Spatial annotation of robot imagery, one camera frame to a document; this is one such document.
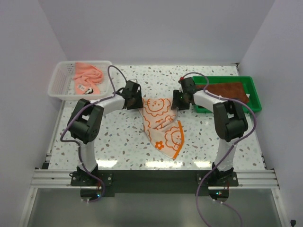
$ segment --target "brown cloth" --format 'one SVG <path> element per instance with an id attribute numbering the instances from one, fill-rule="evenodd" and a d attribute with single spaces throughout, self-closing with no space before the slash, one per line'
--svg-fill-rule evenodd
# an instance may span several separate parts
<path id="1" fill-rule="evenodd" d="M 197 88 L 204 88 L 205 85 L 197 85 Z M 237 98 L 243 103 L 248 103 L 250 100 L 246 96 L 243 84 L 241 82 L 210 84 L 207 90 L 217 96 L 225 98 Z"/>

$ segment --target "small black-white object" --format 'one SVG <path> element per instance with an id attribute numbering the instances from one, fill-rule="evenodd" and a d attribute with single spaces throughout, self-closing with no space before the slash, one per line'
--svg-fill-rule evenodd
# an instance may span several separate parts
<path id="1" fill-rule="evenodd" d="M 94 90 L 93 90 L 91 87 L 89 87 L 89 88 L 85 91 L 84 94 L 88 95 L 88 94 L 91 94 L 91 93 L 93 93 L 93 92 L 94 92 Z"/>

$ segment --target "cloth napkin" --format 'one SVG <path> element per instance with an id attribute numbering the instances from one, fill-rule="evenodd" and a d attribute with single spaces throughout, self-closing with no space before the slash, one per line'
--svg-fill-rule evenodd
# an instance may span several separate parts
<path id="1" fill-rule="evenodd" d="M 140 113 L 144 131 L 151 144 L 166 156 L 176 159 L 184 143 L 180 121 L 176 121 L 177 111 L 171 110 L 172 99 L 143 99 Z"/>
<path id="2" fill-rule="evenodd" d="M 77 95 L 100 94 L 100 89 L 96 86 L 103 81 L 103 72 L 93 65 L 76 62 L 75 63 L 75 92 Z"/>

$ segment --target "plastic basket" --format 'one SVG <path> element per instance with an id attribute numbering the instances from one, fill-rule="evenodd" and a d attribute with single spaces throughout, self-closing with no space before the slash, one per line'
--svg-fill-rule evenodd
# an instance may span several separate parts
<path id="1" fill-rule="evenodd" d="M 91 64 L 103 72 L 103 82 L 97 84 L 100 89 L 98 95 L 77 95 L 74 89 L 75 63 L 85 62 Z M 48 95 L 65 101 L 74 101 L 85 98 L 87 100 L 100 99 L 110 95 L 111 85 L 107 74 L 110 61 L 62 61 L 57 64 L 48 86 Z"/>

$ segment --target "speckled tabletop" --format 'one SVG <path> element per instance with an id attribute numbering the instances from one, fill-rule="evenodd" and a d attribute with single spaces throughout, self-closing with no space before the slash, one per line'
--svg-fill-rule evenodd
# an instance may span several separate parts
<path id="1" fill-rule="evenodd" d="M 235 66 L 119 66 L 128 79 L 137 79 L 146 98 L 172 97 L 172 91 L 179 89 L 178 79 L 187 72 L 201 72 L 207 76 L 238 75 Z M 124 86 L 120 75 L 112 75 L 116 88 Z M 65 102 L 57 132 L 52 143 L 49 169 L 75 169 L 78 164 L 76 146 L 60 142 L 60 133 L 76 102 Z M 214 130 L 214 116 L 211 113 L 196 113 L 190 110 L 178 111 L 184 131 L 184 145 L 176 160 L 172 160 L 153 147 L 144 132 L 143 120 L 137 110 L 120 110 L 109 113 L 102 119 L 100 133 L 95 140 L 95 155 L 99 169 L 144 170 L 144 169 L 211 169 L 219 145 Z M 249 130 L 252 127 L 247 115 Z M 235 170 L 263 170 L 264 163 L 255 133 L 238 144 Z"/>

